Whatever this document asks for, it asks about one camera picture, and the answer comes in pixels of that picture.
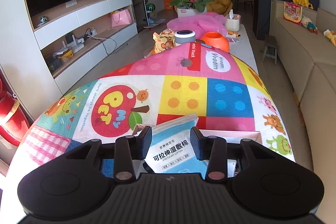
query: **orange dot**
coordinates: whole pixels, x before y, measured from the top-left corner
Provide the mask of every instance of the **orange dot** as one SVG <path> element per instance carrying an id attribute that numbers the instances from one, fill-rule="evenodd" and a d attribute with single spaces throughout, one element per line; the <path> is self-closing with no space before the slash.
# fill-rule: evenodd
<path id="1" fill-rule="evenodd" d="M 181 87 L 181 82 L 179 81 L 174 81 L 170 84 L 171 88 L 174 90 L 178 90 Z"/>
<path id="2" fill-rule="evenodd" d="M 199 84 L 198 84 L 197 82 L 191 82 L 191 83 L 189 84 L 189 88 L 190 88 L 191 90 L 198 90 L 198 89 L 200 88 L 200 86 L 199 86 Z"/>
<path id="3" fill-rule="evenodd" d="M 187 101 L 187 106 L 190 108 L 190 109 L 195 109 L 198 107 L 198 101 L 195 100 L 195 99 L 190 99 L 189 101 Z"/>
<path id="4" fill-rule="evenodd" d="M 170 98 L 168 100 L 168 106 L 173 107 L 173 108 L 177 107 L 179 105 L 179 103 L 180 103 L 180 101 L 177 98 Z"/>

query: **small stool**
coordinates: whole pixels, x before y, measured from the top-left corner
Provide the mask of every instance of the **small stool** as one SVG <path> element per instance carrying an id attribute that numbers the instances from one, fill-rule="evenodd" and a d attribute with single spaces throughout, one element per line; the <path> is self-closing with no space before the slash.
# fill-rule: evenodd
<path id="1" fill-rule="evenodd" d="M 276 65 L 277 64 L 277 40 L 274 36 L 266 34 L 265 42 L 266 43 L 265 43 L 265 48 L 264 48 L 264 54 L 262 56 L 261 62 L 264 62 L 265 56 L 267 56 L 270 58 L 274 58 L 275 59 L 274 65 Z M 267 53 L 268 47 L 274 48 L 274 55 Z"/>

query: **orange pumpkin bucket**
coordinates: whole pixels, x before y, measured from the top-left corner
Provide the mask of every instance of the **orange pumpkin bucket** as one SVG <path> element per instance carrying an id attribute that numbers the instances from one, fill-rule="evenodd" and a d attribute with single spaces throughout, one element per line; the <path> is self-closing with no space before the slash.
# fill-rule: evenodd
<path id="1" fill-rule="evenodd" d="M 229 52 L 230 50 L 229 41 L 218 32 L 207 32 L 202 36 L 201 40 L 207 45 L 219 48 L 222 51 Z"/>

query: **red apple print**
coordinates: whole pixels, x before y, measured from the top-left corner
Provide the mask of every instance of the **red apple print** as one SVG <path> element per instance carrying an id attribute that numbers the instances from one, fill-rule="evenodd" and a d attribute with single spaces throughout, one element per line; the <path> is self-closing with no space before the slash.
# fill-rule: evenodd
<path id="1" fill-rule="evenodd" d="M 128 118 L 136 102 L 134 91 L 125 85 L 116 85 L 103 92 L 95 103 L 91 123 L 99 135 L 118 137 L 129 129 Z"/>

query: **pink gift bag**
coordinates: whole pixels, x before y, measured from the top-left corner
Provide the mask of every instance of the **pink gift bag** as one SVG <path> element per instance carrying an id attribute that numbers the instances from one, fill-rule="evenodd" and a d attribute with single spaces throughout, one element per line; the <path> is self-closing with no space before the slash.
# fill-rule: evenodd
<path id="1" fill-rule="evenodd" d="M 112 18 L 112 27 L 120 26 L 120 25 L 128 25 L 132 23 L 131 15 L 127 9 L 122 10 L 118 13 L 111 13 Z"/>

